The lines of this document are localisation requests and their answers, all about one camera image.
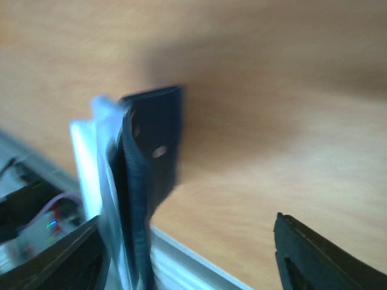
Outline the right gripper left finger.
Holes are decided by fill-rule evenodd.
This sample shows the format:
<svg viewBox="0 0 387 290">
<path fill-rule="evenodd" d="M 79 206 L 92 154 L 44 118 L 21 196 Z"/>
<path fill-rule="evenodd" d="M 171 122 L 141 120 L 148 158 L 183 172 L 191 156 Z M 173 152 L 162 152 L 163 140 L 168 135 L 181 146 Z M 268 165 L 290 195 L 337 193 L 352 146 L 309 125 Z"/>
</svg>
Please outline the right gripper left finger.
<svg viewBox="0 0 387 290">
<path fill-rule="evenodd" d="M 33 259 L 1 275 L 1 289 L 104 289 L 109 254 L 99 217 L 83 223 Z"/>
</svg>

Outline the blue card holder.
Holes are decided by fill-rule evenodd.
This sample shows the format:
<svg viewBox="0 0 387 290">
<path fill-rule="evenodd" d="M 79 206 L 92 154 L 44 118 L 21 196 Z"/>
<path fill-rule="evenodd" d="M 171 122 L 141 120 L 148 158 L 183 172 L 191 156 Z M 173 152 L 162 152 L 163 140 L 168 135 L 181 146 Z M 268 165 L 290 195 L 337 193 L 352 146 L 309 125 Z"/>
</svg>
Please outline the blue card holder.
<svg viewBox="0 0 387 290">
<path fill-rule="evenodd" d="M 120 289 L 155 289 L 151 218 L 174 189 L 183 90 L 169 86 L 91 101 L 92 117 L 70 124 L 83 210 L 98 217 Z"/>
</svg>

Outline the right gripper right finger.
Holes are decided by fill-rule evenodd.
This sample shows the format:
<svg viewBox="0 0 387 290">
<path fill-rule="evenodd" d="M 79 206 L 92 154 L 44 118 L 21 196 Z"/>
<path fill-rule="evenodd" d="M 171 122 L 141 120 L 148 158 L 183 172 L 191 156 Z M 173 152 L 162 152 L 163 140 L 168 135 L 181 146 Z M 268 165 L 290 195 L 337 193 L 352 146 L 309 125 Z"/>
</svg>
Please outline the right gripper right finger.
<svg viewBox="0 0 387 290">
<path fill-rule="evenodd" d="M 274 235 L 284 289 L 386 289 L 386 274 L 353 257 L 293 216 L 278 213 Z"/>
</svg>

